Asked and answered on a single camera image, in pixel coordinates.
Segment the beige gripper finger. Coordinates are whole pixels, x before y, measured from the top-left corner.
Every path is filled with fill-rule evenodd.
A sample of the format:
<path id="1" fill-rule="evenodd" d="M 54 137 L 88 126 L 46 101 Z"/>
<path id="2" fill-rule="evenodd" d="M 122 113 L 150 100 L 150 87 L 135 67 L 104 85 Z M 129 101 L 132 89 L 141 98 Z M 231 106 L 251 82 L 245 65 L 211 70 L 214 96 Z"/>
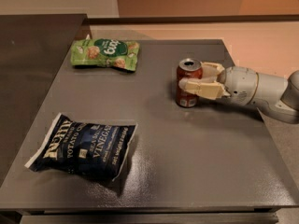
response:
<path id="1" fill-rule="evenodd" d="M 203 75 L 202 78 L 206 77 L 217 77 L 225 68 L 220 63 L 201 62 Z"/>
<path id="2" fill-rule="evenodd" d="M 230 93 L 220 82 L 203 82 L 196 78 L 183 78 L 178 86 L 185 92 L 197 95 L 209 100 L 216 100 L 222 97 L 229 97 Z"/>

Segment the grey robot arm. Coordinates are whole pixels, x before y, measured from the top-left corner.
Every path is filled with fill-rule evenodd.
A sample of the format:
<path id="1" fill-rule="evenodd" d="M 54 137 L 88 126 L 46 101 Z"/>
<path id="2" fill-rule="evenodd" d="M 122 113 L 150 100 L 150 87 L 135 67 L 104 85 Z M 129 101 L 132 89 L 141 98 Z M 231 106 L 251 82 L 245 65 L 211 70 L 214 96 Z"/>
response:
<path id="1" fill-rule="evenodd" d="M 201 63 L 201 78 L 184 77 L 178 86 L 189 94 L 230 105 L 253 105 L 263 114 L 290 124 L 299 123 L 298 72 L 288 78 L 250 68 Z"/>

